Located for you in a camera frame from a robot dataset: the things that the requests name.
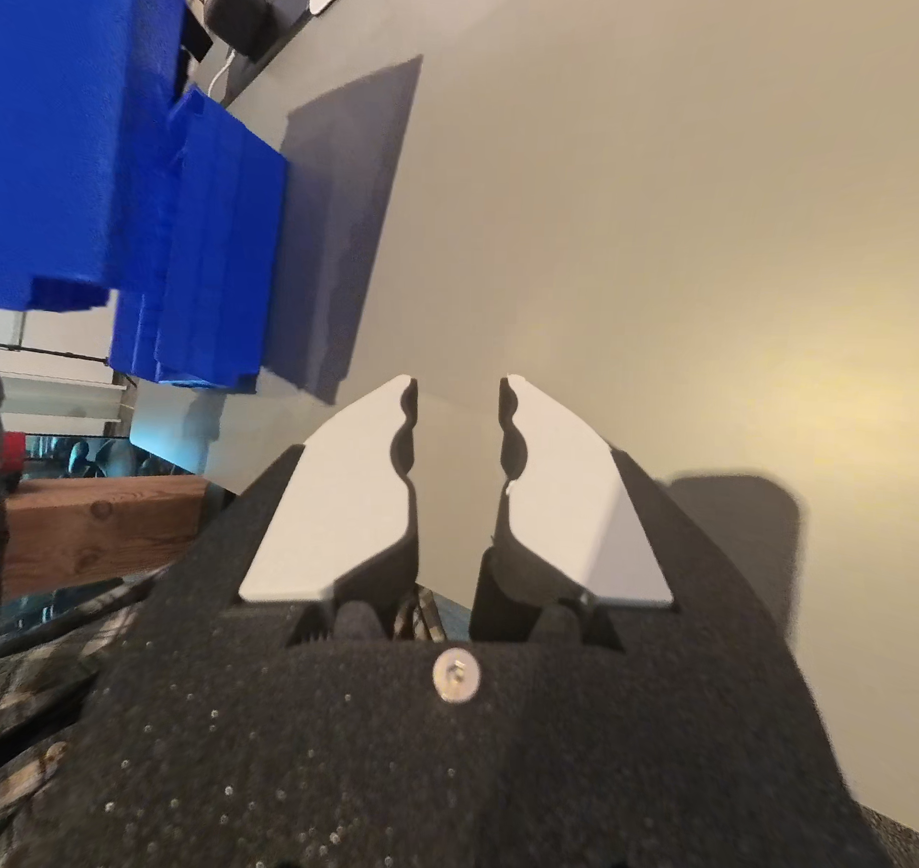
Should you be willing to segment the dark grey power box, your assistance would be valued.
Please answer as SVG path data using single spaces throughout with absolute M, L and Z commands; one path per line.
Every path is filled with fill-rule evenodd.
M 256 61 L 279 36 L 274 7 L 268 0 L 205 0 L 203 24 L 237 56 Z

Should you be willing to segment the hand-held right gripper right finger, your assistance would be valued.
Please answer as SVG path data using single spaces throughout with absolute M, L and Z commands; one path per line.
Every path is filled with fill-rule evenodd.
M 505 483 L 473 609 L 540 609 L 563 598 L 673 609 L 609 443 L 515 373 L 500 380 L 498 418 Z

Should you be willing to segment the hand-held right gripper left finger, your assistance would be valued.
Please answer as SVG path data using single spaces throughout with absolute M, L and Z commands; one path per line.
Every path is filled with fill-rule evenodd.
M 308 437 L 240 587 L 246 603 L 395 606 L 418 575 L 417 379 L 401 374 Z

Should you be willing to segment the wooden post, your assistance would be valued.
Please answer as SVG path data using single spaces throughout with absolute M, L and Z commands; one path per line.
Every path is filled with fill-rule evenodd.
M 196 540 L 194 475 L 38 479 L 2 503 L 2 600 L 155 571 Z

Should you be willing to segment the blue plastic bin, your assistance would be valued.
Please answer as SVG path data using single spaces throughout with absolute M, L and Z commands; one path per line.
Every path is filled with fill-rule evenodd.
M 198 87 L 170 111 L 154 214 L 119 292 L 114 371 L 250 393 L 265 353 L 289 164 Z
M 1 0 L 2 308 L 140 289 L 162 243 L 185 0 Z

